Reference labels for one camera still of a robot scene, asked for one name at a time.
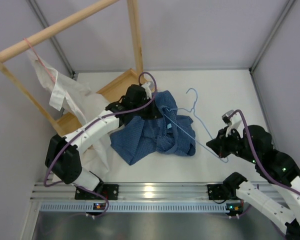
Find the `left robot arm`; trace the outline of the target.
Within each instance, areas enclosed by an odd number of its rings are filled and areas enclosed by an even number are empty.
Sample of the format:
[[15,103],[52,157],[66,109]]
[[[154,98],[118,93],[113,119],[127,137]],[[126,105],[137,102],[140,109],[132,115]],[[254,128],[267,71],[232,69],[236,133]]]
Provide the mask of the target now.
[[104,182],[82,166],[81,155],[101,137],[127,126],[136,116],[144,120],[162,117],[152,89],[150,82],[132,84],[120,100],[110,103],[95,119],[65,136],[53,136],[45,159],[48,171],[67,185],[85,188],[91,199],[99,199]]

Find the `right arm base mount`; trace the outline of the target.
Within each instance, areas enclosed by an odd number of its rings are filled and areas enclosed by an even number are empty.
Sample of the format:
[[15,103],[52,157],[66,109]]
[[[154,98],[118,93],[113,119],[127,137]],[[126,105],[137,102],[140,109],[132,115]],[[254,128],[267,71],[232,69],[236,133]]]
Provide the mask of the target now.
[[208,184],[208,198],[218,204],[228,200],[239,200],[236,194],[237,189],[237,186],[231,184]]

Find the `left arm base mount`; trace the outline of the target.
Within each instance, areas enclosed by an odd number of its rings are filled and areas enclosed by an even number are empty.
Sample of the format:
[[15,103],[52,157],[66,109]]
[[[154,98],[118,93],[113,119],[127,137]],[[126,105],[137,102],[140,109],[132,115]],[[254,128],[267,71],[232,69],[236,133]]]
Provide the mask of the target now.
[[[105,197],[107,200],[117,200],[119,194],[118,184],[104,184],[101,189],[97,191],[98,194]],[[95,194],[86,192],[80,188],[76,188],[75,200],[101,200],[102,198],[96,196]]]

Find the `blue plaid shirt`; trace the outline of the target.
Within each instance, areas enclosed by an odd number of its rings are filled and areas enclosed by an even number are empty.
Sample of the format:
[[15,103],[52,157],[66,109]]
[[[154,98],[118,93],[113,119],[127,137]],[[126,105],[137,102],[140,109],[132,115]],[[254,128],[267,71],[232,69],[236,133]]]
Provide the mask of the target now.
[[178,114],[176,101],[168,90],[157,93],[154,101],[162,117],[135,116],[110,135],[111,147],[130,166],[154,152],[181,157],[196,153],[192,118]]

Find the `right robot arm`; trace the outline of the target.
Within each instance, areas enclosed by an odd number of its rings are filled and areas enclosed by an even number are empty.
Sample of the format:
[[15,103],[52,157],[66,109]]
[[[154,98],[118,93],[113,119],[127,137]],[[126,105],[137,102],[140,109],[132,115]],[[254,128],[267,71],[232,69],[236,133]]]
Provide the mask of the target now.
[[262,193],[238,172],[229,175],[209,198],[247,202],[275,224],[287,240],[300,240],[300,168],[296,162],[276,150],[271,134],[259,125],[249,125],[242,134],[236,129],[229,135],[226,131],[219,130],[206,145],[220,158],[233,154],[254,164],[256,172],[277,190],[285,205]]

